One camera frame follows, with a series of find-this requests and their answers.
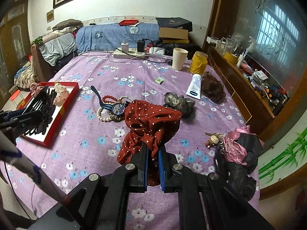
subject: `small packet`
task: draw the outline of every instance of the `small packet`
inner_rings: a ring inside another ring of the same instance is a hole
[[[164,79],[162,77],[159,77],[155,80],[155,82],[158,83],[159,85],[162,84],[163,81]]]

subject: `pearl necklace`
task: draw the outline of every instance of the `pearl necklace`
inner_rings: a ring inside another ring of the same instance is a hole
[[[130,98],[130,97],[128,97],[128,96],[121,96],[118,100],[119,101],[122,101],[124,98],[126,98],[126,99],[129,99],[129,100],[133,100],[132,98]],[[101,122],[111,122],[112,120],[111,120],[111,118],[110,117],[106,117],[106,118],[103,118],[102,116],[101,116],[101,112],[102,112],[102,107],[99,107],[99,109],[97,110],[97,118],[101,121]]]

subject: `white lotion tube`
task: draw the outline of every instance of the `white lotion tube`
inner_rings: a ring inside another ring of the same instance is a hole
[[[192,81],[189,85],[186,95],[200,100],[201,98],[201,76],[199,74],[194,74]]]

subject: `purple bedsheet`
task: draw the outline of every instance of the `purple bedsheet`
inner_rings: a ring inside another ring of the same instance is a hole
[[[185,94],[191,81],[191,74],[184,67],[175,71],[166,64],[150,61],[123,59],[107,60],[105,53],[84,53],[68,63],[51,81],[73,81],[80,86],[79,95],[57,135],[53,148],[44,149],[19,137],[17,147],[66,193],[70,192],[91,173],[106,175],[112,173],[119,163],[116,161],[128,127],[125,122],[100,122],[96,116],[99,108],[97,96],[90,90],[94,85],[100,95],[123,95],[164,104],[164,94],[176,92]],[[206,71],[220,78],[212,67]],[[155,83],[157,77],[165,81]],[[235,103],[226,92],[224,103],[217,105],[206,97],[195,100],[195,117],[183,119],[177,134],[166,144],[166,150],[177,156],[178,162],[195,172],[208,174],[214,171],[214,149],[208,150],[204,143],[205,132],[232,131],[243,126],[244,121]],[[46,213],[55,201],[43,193],[23,173],[9,168],[9,176],[19,198],[38,217]],[[257,180],[257,191],[250,204],[257,209],[259,200],[258,169],[252,176]],[[176,193],[164,194],[160,186],[148,187],[145,194],[130,194],[126,229],[179,229],[178,197]]]

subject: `beige cup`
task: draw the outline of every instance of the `beige cup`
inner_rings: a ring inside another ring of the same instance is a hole
[[[187,50],[184,50],[182,48],[174,48],[172,68],[181,71],[187,56]]]

